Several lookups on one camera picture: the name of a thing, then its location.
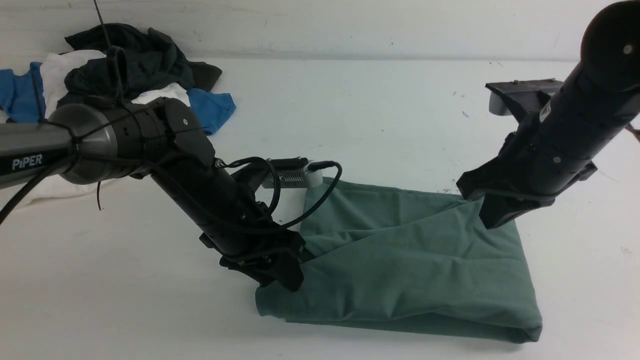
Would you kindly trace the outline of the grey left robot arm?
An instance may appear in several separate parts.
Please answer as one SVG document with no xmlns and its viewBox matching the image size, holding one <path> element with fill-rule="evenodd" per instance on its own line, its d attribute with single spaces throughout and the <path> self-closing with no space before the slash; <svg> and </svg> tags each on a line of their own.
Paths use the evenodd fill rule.
<svg viewBox="0 0 640 360">
<path fill-rule="evenodd" d="M 18 198 L 55 174 L 78 185 L 150 176 L 198 226 L 199 240 L 218 251 L 221 266 L 292 292 L 304 281 L 304 239 L 273 220 L 248 178 L 271 170 L 270 163 L 257 159 L 228 173 L 179 100 L 64 105 L 43 123 L 2 124 L 0 145 L 1 187 L 21 184 Z"/>
</svg>

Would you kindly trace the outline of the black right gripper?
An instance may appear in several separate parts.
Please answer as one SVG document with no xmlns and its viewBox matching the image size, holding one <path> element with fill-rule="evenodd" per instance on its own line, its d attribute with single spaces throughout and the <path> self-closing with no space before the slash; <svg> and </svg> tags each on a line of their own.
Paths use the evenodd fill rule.
<svg viewBox="0 0 640 360">
<path fill-rule="evenodd" d="M 486 194 L 478 214 L 485 228 L 553 205 L 639 114 L 636 74 L 595 73 L 578 64 L 562 82 L 540 111 L 518 122 L 496 157 L 457 181 L 465 198 Z"/>
</svg>

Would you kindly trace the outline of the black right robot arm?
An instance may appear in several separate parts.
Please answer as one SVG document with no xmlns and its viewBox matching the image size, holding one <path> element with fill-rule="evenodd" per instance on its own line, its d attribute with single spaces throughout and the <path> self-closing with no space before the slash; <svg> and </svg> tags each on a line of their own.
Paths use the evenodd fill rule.
<svg viewBox="0 0 640 360">
<path fill-rule="evenodd" d="M 585 30 L 580 61 L 566 80 L 486 84 L 489 111 L 514 116 L 518 127 L 496 157 L 456 183 L 466 200 L 483 198 L 485 228 L 553 205 L 596 173 L 596 155 L 638 116 L 639 15 L 637 0 L 602 9 Z"/>
</svg>

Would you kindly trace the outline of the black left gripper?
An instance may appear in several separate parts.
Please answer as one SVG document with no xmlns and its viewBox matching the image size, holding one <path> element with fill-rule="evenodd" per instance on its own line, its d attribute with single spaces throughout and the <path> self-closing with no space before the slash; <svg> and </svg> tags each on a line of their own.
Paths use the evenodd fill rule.
<svg viewBox="0 0 640 360">
<path fill-rule="evenodd" d="M 221 254 L 220 265 L 256 281 L 295 292 L 304 282 L 302 236 L 274 222 L 280 189 L 271 205 L 258 202 L 258 186 L 278 176 L 280 161 L 217 158 L 194 112 L 160 97 L 130 105 L 132 177 L 150 176 L 201 229 L 201 241 Z"/>
</svg>

